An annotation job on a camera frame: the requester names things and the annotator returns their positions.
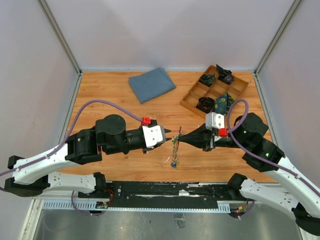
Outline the key with green tag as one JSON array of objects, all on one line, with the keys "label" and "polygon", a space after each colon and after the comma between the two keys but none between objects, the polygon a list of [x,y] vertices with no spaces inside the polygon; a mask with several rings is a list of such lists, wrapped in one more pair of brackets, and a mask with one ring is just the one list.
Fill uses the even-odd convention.
[{"label": "key with green tag", "polygon": [[173,139],[172,139],[172,143],[175,145],[179,142],[179,137],[178,136],[175,136]]}]

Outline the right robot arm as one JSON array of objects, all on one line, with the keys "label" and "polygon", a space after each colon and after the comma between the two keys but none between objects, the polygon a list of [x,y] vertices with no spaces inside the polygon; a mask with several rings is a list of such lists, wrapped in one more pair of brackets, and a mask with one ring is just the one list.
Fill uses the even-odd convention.
[{"label": "right robot arm", "polygon": [[204,152],[216,147],[243,150],[242,159],[250,167],[272,177],[286,192],[277,192],[235,173],[227,183],[227,196],[232,200],[244,197],[262,202],[288,214],[309,234],[319,236],[320,189],[293,165],[276,144],[265,139],[268,126],[253,112],[239,116],[233,127],[220,126],[220,118],[217,113],[207,114],[205,123],[188,134],[179,135],[179,142]]}]

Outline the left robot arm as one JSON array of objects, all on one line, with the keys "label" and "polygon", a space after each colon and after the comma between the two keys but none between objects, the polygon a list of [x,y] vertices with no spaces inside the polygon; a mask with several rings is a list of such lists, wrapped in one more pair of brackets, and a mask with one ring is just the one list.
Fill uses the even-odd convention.
[{"label": "left robot arm", "polygon": [[126,121],[117,114],[97,120],[95,126],[73,134],[56,147],[29,158],[13,155],[8,160],[12,176],[4,191],[19,197],[35,197],[48,191],[75,191],[85,196],[103,197],[109,190],[105,175],[64,174],[61,169],[100,162],[102,154],[144,154],[161,146],[169,130],[155,119],[143,118],[137,129],[127,130]]}]

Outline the metal key organizer red handle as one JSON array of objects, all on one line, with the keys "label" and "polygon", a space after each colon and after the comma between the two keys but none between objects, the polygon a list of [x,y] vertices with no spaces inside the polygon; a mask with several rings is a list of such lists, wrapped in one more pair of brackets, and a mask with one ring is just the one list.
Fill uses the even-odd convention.
[{"label": "metal key organizer red handle", "polygon": [[[179,127],[177,133],[178,133],[177,134],[178,138],[183,135],[181,126]],[[178,169],[180,166],[180,161],[179,161],[179,157],[178,157],[179,145],[180,145],[180,142],[178,140],[178,143],[173,144],[173,148],[172,148],[172,161],[170,163],[170,166],[174,169]]]}]

